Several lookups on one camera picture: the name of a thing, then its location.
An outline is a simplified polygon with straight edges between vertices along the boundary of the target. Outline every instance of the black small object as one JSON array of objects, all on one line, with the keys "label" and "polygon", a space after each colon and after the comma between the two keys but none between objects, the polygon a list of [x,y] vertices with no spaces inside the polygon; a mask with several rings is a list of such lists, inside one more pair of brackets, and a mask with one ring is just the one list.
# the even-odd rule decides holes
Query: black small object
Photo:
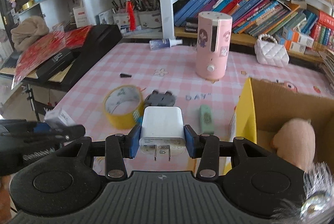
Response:
[{"label": "black small object", "polygon": [[148,106],[174,106],[176,97],[171,91],[165,94],[159,93],[158,90],[153,90],[152,94],[148,95],[144,101],[144,108]]},{"label": "black small object", "polygon": [[130,74],[125,74],[125,73],[121,73],[121,74],[120,74],[120,77],[121,77],[121,78],[131,78],[132,75],[130,75]]},{"label": "black small object", "polygon": [[67,68],[74,60],[70,49],[65,48],[55,54],[36,70],[37,78],[40,82],[46,82],[52,76]]}]

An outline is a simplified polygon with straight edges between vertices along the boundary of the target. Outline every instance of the cardboard box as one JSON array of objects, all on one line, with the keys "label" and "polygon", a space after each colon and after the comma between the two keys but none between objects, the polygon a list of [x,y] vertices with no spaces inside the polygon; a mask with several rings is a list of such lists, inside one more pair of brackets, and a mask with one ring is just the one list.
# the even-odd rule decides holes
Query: cardboard box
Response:
[{"label": "cardboard box", "polygon": [[76,20],[77,28],[81,28],[81,27],[85,27],[89,25],[84,7],[73,8],[73,14],[74,14],[74,19]]},{"label": "cardboard box", "polygon": [[292,42],[297,42],[301,45],[312,47],[314,39],[306,34],[302,34],[300,32],[296,32],[293,30],[288,30],[286,27],[283,28],[282,36],[286,40],[290,40]]},{"label": "cardboard box", "polygon": [[[230,141],[242,136],[272,150],[270,141],[293,118],[310,119],[316,136],[314,162],[334,173],[334,100],[295,92],[289,85],[248,78],[230,123]],[[231,169],[227,159],[224,173]]]},{"label": "cardboard box", "polygon": [[114,13],[111,9],[105,12],[99,13],[100,24],[109,24],[109,25],[114,24],[113,14]]},{"label": "cardboard box", "polygon": [[302,53],[302,54],[304,54],[305,49],[306,49],[306,46],[301,45],[301,44],[296,43],[296,42],[292,42],[292,41],[286,41],[284,46],[289,51]]}]

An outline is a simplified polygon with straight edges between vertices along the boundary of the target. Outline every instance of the table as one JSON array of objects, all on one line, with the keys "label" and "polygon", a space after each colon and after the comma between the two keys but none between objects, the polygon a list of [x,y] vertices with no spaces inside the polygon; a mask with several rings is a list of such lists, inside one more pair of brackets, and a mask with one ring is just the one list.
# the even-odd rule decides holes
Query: table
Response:
[{"label": "table", "polygon": [[[122,79],[120,73],[131,74]],[[138,86],[144,98],[154,89],[167,90],[177,96],[175,106],[182,110],[184,124],[199,134],[199,107],[208,104],[213,110],[215,135],[228,140],[229,122],[248,77],[289,83],[298,92],[333,97],[325,76],[319,72],[289,64],[280,69],[260,65],[255,56],[230,52],[224,78],[209,82],[195,73],[195,50],[188,46],[151,51],[148,44],[122,43],[96,63],[55,107],[63,108],[76,123],[86,128],[93,141],[102,141],[115,133],[128,133],[113,128],[103,114],[103,100],[110,90],[124,84]],[[185,153],[171,158],[154,157],[138,150],[135,159],[124,159],[128,174],[132,170],[195,170],[196,160]],[[104,157],[98,157],[94,170],[104,174]]]}]

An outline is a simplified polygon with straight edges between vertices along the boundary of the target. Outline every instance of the yellow tape roll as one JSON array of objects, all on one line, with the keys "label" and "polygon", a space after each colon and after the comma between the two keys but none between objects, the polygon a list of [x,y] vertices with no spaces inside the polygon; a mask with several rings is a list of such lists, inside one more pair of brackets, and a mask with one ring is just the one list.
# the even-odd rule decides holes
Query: yellow tape roll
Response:
[{"label": "yellow tape roll", "polygon": [[131,129],[144,115],[144,101],[138,87],[122,85],[112,90],[103,102],[104,113],[112,126],[118,130]]}]

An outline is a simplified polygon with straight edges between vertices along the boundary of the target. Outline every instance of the white quilted handbag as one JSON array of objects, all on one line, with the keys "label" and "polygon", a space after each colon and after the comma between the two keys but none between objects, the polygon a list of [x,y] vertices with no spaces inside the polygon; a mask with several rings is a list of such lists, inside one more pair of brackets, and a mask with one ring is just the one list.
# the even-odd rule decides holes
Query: white quilted handbag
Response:
[{"label": "white quilted handbag", "polygon": [[289,63],[289,56],[285,46],[277,44],[275,38],[268,34],[261,34],[254,46],[256,59],[260,64],[285,67]]}]

